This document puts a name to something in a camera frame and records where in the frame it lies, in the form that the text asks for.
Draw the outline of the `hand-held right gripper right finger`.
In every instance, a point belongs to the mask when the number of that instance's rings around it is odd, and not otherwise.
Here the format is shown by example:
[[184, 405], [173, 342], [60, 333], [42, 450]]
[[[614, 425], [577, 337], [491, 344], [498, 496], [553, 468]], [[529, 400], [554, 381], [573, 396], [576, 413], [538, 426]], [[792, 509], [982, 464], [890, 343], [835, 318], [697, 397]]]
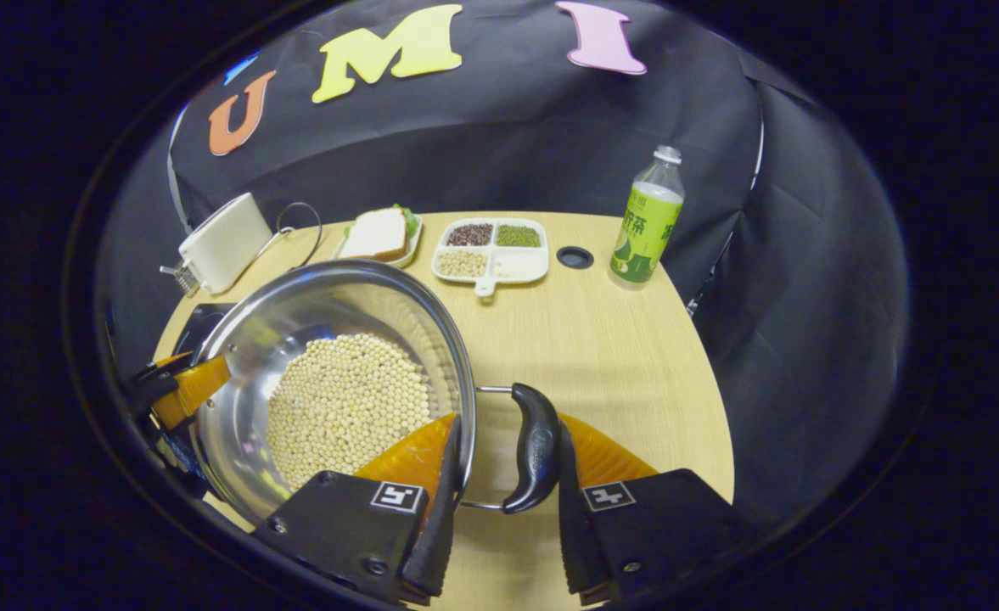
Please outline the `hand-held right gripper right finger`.
[[692, 469], [660, 472], [595, 427], [560, 421], [561, 556], [584, 606], [689, 583], [754, 539], [754, 526]]

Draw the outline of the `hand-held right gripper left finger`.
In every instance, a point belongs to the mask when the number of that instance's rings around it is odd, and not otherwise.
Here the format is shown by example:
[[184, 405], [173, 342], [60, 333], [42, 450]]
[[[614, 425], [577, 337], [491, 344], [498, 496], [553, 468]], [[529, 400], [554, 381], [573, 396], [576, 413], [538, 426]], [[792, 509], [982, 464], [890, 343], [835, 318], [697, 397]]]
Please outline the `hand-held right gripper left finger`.
[[445, 415], [355, 475], [317, 473], [254, 537], [360, 595], [428, 606], [452, 552], [460, 427], [460, 417]]

